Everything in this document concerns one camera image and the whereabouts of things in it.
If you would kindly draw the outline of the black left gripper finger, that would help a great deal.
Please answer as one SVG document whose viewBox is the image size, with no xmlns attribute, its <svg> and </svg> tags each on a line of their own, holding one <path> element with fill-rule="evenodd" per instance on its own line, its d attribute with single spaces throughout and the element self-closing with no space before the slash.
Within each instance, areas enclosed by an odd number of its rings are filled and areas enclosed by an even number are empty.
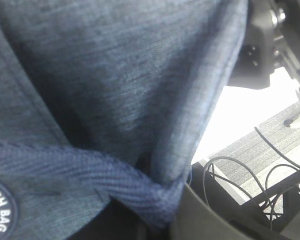
<svg viewBox="0 0 300 240">
<path fill-rule="evenodd" d="M 300 240 L 300 211 L 279 232 L 255 221 L 254 210 L 241 211 L 231 198 L 217 197 L 226 211 L 220 216 L 189 187 L 185 186 L 172 222 L 173 240 Z"/>
</svg>

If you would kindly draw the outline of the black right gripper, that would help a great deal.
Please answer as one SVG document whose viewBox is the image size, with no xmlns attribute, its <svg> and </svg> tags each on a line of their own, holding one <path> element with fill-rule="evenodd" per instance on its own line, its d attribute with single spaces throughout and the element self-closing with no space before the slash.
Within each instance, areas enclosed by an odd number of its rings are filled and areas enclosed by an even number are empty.
<svg viewBox="0 0 300 240">
<path fill-rule="evenodd" d="M 228 85 L 265 89 L 279 67 L 297 80 L 300 101 L 300 0 L 250 0 L 243 45 Z"/>
</svg>

